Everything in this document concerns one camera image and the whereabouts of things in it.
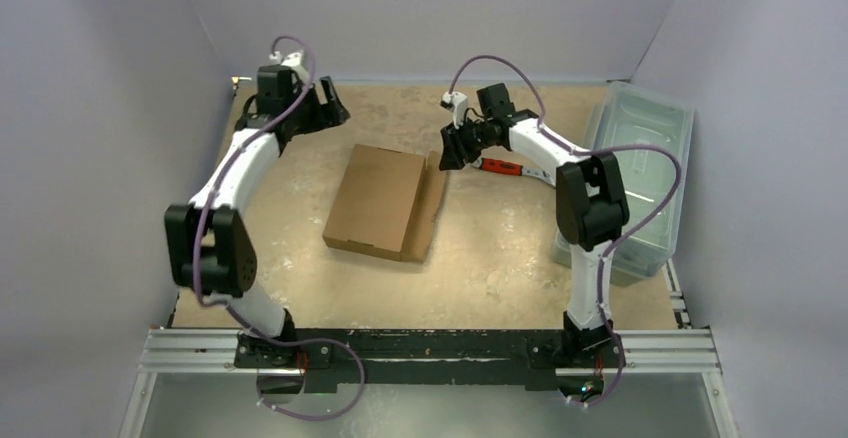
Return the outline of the brown cardboard box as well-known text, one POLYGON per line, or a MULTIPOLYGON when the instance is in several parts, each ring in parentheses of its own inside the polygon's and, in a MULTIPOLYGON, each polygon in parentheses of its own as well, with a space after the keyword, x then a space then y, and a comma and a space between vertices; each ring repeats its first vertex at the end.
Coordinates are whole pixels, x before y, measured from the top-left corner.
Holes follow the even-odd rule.
POLYGON ((447 173, 442 155, 357 144, 322 234, 333 249, 395 262, 427 260, 447 173))

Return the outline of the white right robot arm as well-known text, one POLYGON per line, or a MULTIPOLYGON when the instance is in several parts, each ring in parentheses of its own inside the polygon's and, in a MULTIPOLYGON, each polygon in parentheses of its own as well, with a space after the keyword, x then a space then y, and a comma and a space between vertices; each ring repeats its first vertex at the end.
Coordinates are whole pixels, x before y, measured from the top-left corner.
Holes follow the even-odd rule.
POLYGON ((608 306, 614 243, 630 218, 617 158, 591 154, 548 130, 539 114, 519 110, 505 84, 478 90, 479 116, 470 118, 468 98, 445 92, 452 114, 440 131, 442 171, 460 170, 483 150, 502 147, 531 160, 554 181, 555 220, 571 256, 571 294, 556 357, 584 365, 615 336, 608 306))

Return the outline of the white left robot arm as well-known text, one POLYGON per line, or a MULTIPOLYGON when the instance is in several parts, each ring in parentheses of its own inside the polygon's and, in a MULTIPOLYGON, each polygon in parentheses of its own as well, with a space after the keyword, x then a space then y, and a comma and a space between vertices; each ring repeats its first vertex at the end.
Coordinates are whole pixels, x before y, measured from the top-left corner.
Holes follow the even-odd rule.
POLYGON ((257 282, 257 252, 243 214, 294 137, 337 127, 349 117, 331 77, 313 79, 286 64, 260 67, 224 158, 199 192, 164 214, 175 284, 203 308, 225 308, 261 338, 259 353, 275 367, 297 357, 296 328, 291 313, 257 282))

